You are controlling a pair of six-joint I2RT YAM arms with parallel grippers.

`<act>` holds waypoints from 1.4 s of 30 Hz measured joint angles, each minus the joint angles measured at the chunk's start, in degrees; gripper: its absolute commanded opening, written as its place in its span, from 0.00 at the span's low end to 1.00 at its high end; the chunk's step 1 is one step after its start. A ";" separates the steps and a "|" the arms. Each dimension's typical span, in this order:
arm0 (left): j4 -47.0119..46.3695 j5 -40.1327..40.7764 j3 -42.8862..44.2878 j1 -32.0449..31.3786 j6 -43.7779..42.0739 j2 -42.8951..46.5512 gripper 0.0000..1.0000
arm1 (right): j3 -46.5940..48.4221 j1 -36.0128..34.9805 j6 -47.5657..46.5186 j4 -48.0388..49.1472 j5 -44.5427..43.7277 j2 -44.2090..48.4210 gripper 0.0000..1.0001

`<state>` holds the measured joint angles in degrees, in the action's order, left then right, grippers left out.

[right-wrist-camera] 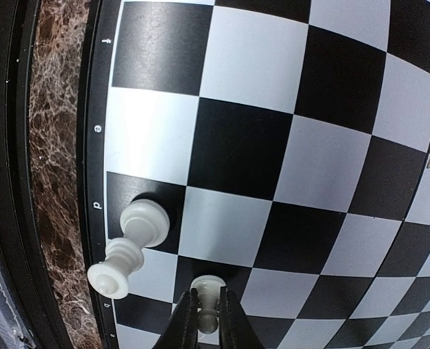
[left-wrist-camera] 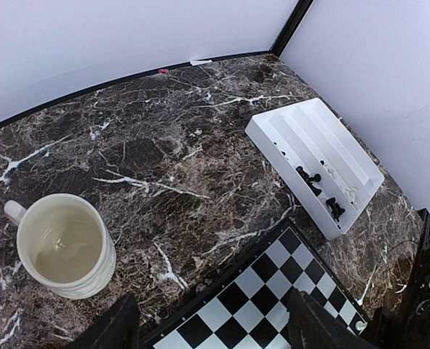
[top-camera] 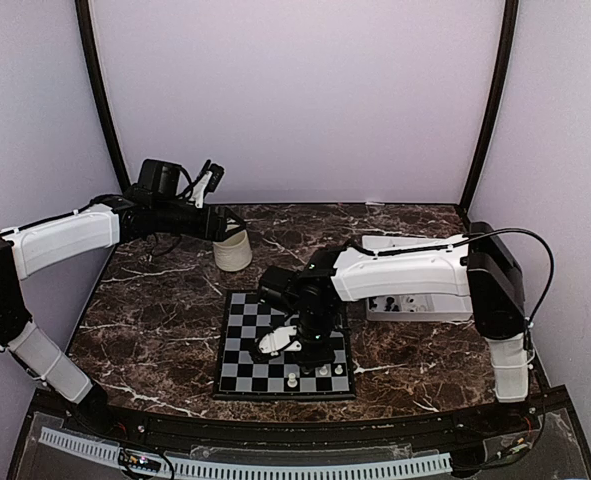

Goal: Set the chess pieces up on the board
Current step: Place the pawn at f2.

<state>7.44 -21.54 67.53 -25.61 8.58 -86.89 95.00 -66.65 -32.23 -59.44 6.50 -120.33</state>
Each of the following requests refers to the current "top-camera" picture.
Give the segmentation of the white king chess piece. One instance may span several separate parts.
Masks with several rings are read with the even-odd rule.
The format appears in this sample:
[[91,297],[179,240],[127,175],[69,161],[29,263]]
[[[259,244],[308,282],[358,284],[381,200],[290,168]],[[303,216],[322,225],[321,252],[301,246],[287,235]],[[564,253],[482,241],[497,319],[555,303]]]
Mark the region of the white king chess piece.
[[288,374],[287,385],[289,388],[295,388],[297,386],[297,376],[295,373]]

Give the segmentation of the black and grey chessboard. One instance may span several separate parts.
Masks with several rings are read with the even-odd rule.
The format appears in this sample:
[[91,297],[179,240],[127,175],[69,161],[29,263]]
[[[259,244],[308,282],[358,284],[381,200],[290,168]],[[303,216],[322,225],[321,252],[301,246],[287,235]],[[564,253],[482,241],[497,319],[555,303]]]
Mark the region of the black and grey chessboard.
[[310,372],[285,351],[267,360],[256,356],[256,340],[295,316],[260,303],[250,290],[227,292],[213,397],[235,401],[341,401],[356,398],[347,321],[331,333],[335,359]]

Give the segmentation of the white divided plastic tray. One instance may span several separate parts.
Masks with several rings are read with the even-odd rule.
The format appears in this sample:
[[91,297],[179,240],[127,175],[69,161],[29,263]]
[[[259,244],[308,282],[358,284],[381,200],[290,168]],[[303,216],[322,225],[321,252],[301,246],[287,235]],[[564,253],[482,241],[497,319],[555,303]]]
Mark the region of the white divided plastic tray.
[[[362,246],[368,250],[380,248],[407,249],[425,243],[440,243],[441,239],[426,237],[386,237],[363,235]],[[469,297],[444,294],[389,295],[366,300],[369,321],[388,322],[468,322],[473,315]]]

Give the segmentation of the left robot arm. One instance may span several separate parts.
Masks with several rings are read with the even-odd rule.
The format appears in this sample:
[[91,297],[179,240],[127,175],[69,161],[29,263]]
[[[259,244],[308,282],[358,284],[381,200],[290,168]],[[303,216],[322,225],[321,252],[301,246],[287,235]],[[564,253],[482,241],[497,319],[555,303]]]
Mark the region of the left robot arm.
[[71,212],[0,230],[0,353],[10,352],[36,378],[77,405],[76,417],[95,436],[116,427],[105,390],[34,322],[21,281],[83,253],[166,233],[221,242],[243,231],[230,208],[166,199],[138,202],[104,195]]

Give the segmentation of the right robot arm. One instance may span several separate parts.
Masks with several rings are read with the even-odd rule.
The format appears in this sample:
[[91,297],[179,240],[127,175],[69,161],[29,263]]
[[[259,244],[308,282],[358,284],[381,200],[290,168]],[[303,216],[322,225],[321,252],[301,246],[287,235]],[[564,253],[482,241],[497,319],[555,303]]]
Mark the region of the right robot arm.
[[468,299],[475,328],[489,345],[495,376],[498,402],[486,410],[485,424],[505,434],[524,416],[529,321],[522,269],[485,222],[446,239],[378,237],[369,246],[347,241],[323,247],[300,270],[269,267],[258,295],[270,307],[295,315],[297,322],[258,338],[257,355],[269,359],[289,351],[307,370],[334,361],[330,335],[347,303],[391,302],[402,296]]

